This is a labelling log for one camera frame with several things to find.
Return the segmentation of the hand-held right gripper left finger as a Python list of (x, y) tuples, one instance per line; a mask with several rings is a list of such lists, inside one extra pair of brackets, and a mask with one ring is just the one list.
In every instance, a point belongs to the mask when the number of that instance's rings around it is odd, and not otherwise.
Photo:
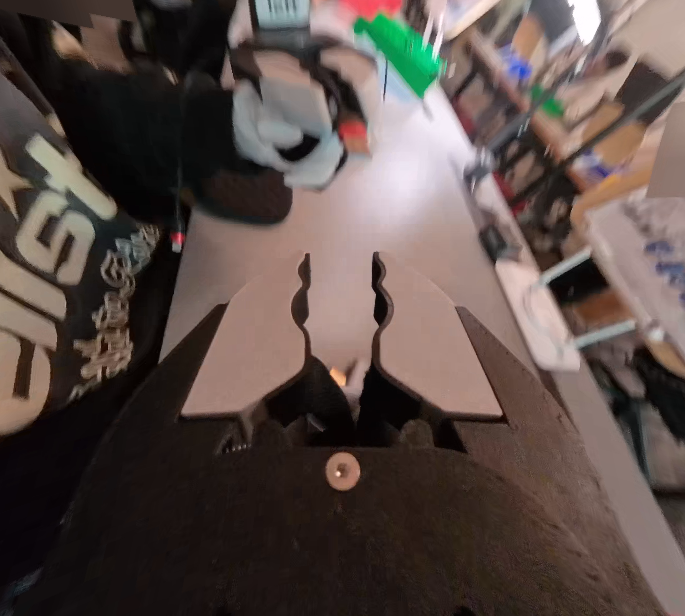
[(181, 410), (184, 418), (251, 418), (299, 378), (311, 355), (305, 329), (310, 255), (296, 252), (229, 301)]

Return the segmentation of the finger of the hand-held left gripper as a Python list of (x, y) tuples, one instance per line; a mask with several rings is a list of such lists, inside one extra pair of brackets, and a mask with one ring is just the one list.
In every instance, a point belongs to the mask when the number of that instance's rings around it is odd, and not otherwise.
[(294, 55), (259, 55), (262, 101), (293, 125), (325, 124), (325, 90)]
[(363, 51), (326, 51), (325, 66), (350, 85), (365, 119), (375, 120), (380, 111), (380, 82), (375, 58)]

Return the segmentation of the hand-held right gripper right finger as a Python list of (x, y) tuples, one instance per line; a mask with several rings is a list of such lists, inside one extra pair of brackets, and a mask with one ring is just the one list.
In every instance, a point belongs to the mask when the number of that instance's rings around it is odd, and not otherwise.
[(388, 252), (372, 255), (372, 365), (392, 386), (454, 420), (497, 421), (503, 409), (451, 298)]

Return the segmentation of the person's left forearm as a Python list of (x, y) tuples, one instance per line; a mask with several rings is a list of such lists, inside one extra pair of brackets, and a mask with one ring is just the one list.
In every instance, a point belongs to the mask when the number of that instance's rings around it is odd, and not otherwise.
[(179, 166), (194, 190), (239, 163), (233, 94), (202, 72), (173, 85), (156, 67), (124, 74), (63, 60), (49, 100), (82, 166), (136, 220), (171, 219)]

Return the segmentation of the green plastic bin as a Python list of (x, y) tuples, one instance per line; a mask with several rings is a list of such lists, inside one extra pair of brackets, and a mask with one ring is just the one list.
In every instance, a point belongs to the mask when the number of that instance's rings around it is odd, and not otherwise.
[(419, 99), (445, 73), (447, 63), (425, 44), (414, 29), (385, 14), (373, 20), (358, 17), (354, 22), (356, 36), (366, 36), (384, 56), (408, 89)]

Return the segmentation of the black bumpy round mat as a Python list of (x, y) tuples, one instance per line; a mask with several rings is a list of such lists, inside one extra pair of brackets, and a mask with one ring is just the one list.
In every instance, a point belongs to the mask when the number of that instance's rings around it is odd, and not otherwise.
[(250, 226), (275, 226), (286, 220), (293, 191), (281, 173), (264, 169), (238, 173), (222, 169), (193, 181), (195, 203), (209, 215)]

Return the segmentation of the dark grey small box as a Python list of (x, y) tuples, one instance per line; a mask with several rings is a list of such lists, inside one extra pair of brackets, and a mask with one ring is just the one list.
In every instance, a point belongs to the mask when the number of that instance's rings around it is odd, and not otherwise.
[(508, 230), (497, 223), (488, 223), (478, 231), (478, 239), (493, 264), (502, 261), (518, 261), (521, 247)]

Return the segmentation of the person's black printed shirt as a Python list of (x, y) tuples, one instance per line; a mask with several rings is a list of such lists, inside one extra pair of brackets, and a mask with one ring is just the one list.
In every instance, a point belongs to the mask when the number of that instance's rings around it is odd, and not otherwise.
[(1, 439), (114, 389), (164, 324), (169, 198), (117, 102), (130, 80), (56, 55), (41, 90), (1, 41)]

